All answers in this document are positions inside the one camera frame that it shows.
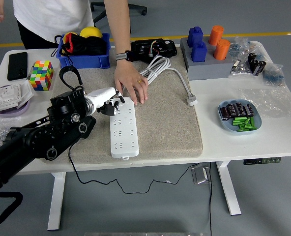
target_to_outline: blue plastic bin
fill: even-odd
[[[110,60],[109,60],[109,53],[110,53],[110,34],[109,33],[102,33],[103,37],[102,39],[106,41],[107,49],[106,49],[106,55],[98,55],[98,56],[69,56],[70,59],[73,62],[73,66],[77,69],[84,69],[84,68],[110,68]],[[68,60],[68,57],[62,56],[59,51],[61,49],[61,46],[63,44],[63,37],[60,39],[59,45],[58,45],[58,51],[56,54],[56,58],[59,59],[61,68],[70,65],[70,62]]]

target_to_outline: smartphone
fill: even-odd
[[[27,52],[9,55],[8,76],[9,81],[24,79],[28,76]]]

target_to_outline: rubik's cube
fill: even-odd
[[[53,74],[53,66],[49,60],[38,60],[33,66],[29,82],[35,91],[48,91]]]

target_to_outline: gray felt mat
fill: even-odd
[[[171,58],[172,68],[177,69],[187,85],[188,76],[181,49]],[[79,69],[86,92],[96,89],[114,87],[114,71],[116,68],[115,50],[110,50],[109,69]],[[138,71],[147,64],[134,62]],[[71,86],[78,84],[76,75],[67,72],[64,79]],[[54,82],[53,97],[69,89],[60,81],[58,76]],[[202,153],[203,146],[199,124],[194,107],[187,105],[187,92],[179,76],[171,70],[162,72],[149,86],[149,99],[145,104],[135,106],[139,155],[130,157],[133,160],[162,160],[197,157]],[[77,164],[99,164],[123,162],[111,156],[110,147],[110,118],[95,112],[93,116],[97,123],[90,136],[80,140],[71,151],[72,159]],[[69,163],[67,151],[49,164]]]

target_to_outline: orange cylinder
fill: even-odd
[[[224,60],[230,48],[230,42],[226,39],[220,39],[214,52],[214,58],[217,60]]]
[[[209,38],[209,44],[216,46],[222,38],[224,28],[222,26],[213,26]]]

